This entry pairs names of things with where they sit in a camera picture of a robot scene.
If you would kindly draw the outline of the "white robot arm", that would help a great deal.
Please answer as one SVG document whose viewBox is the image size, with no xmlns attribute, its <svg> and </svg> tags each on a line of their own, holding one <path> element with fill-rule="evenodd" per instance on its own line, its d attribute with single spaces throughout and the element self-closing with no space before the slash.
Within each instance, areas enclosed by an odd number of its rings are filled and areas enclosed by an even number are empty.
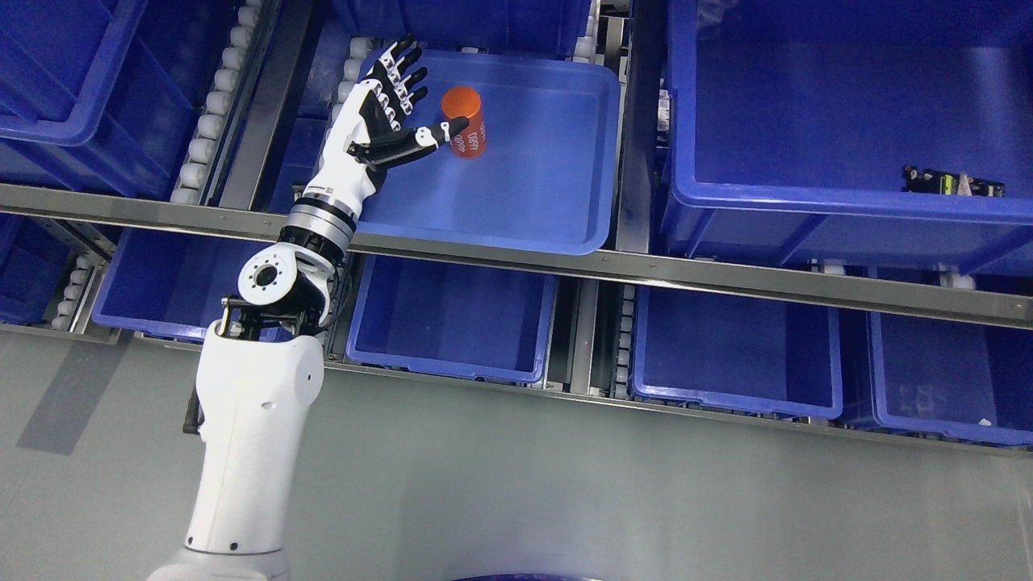
<svg viewBox="0 0 1033 581">
<path fill-rule="evenodd" d="M 287 580 L 286 519 L 320 335 L 373 186 L 310 181 L 207 329 L 194 383 L 204 467 L 183 545 L 152 580 Z"/>
</svg>

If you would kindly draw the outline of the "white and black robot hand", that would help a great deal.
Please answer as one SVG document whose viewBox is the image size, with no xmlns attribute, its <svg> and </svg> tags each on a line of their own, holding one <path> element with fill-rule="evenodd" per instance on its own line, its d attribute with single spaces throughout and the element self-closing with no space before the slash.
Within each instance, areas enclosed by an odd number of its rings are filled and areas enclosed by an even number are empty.
<svg viewBox="0 0 1033 581">
<path fill-rule="evenodd" d="M 446 146 L 453 122 L 406 127 L 428 95 L 427 67 L 414 36 L 399 38 L 376 56 L 333 118 L 320 154 L 320 169 L 303 188 L 296 208 L 320 208 L 340 219 L 357 219 L 366 198 L 383 188 L 398 169 Z"/>
</svg>

